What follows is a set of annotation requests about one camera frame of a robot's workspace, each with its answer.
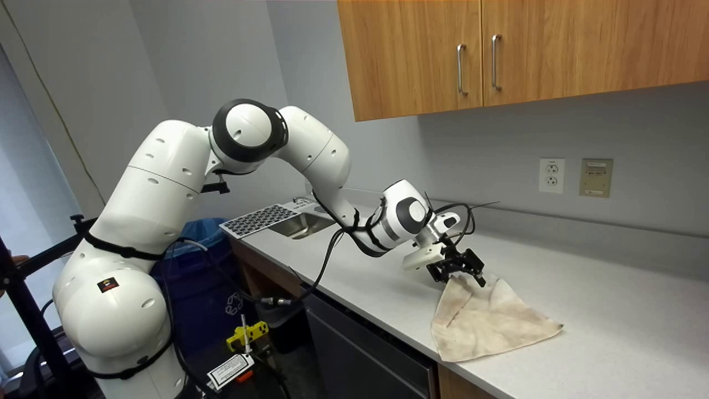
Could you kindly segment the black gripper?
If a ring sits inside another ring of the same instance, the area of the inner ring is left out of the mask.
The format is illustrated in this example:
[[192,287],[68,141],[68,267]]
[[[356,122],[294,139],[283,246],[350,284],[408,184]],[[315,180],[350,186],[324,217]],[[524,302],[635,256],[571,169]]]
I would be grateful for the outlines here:
[[482,258],[476,256],[469,248],[458,252],[453,246],[443,248],[440,261],[428,263],[430,276],[438,284],[447,284],[451,273],[468,273],[481,287],[485,287],[486,278],[482,274],[482,267]]

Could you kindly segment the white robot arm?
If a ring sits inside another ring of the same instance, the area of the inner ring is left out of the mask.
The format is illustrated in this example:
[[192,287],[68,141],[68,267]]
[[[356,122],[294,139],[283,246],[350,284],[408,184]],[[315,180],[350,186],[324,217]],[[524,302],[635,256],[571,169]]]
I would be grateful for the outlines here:
[[373,213],[358,213],[342,197],[348,146],[296,105],[233,100],[205,126],[164,119],[136,146],[52,286],[61,328],[105,399],[186,391],[187,369],[152,265],[196,233],[187,213],[209,175],[245,175],[268,158],[308,180],[315,201],[361,252],[381,256],[411,238],[416,251],[406,261],[434,278],[482,274],[482,261],[450,242],[451,214],[431,207],[410,182],[388,186]]

